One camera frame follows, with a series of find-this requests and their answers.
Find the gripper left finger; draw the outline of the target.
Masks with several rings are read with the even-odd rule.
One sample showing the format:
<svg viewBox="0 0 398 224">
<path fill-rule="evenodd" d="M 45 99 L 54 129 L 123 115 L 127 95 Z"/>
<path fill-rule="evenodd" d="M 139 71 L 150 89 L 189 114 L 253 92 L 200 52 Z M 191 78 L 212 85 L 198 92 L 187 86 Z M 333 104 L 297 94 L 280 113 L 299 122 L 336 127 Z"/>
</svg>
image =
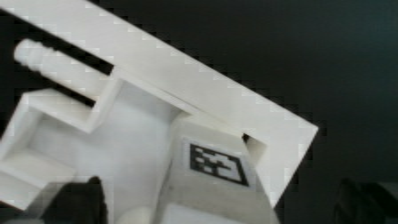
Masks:
<svg viewBox="0 0 398 224">
<path fill-rule="evenodd" d="M 102 179 L 68 183 L 42 216 L 45 224 L 109 224 Z"/>
</svg>

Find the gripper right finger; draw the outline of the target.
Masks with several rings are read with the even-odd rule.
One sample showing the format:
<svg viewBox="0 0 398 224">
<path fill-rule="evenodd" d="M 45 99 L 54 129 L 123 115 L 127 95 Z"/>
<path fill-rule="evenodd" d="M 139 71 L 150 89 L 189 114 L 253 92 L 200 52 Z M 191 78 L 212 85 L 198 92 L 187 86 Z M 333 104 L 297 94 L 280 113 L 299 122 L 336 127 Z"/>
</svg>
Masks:
<svg viewBox="0 0 398 224">
<path fill-rule="evenodd" d="M 342 180 L 333 223 L 398 224 L 398 182 Z"/>
</svg>

